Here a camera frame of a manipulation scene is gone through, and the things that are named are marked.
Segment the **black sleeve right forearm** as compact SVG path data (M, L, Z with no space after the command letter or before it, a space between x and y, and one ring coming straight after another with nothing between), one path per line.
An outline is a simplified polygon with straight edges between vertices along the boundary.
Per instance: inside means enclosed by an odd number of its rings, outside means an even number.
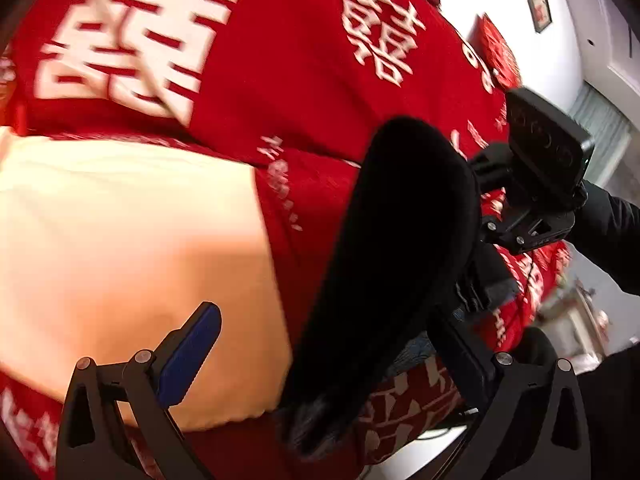
M633 203L584 182L587 201L575 212L568 241L608 274L626 294L638 296L640 210Z

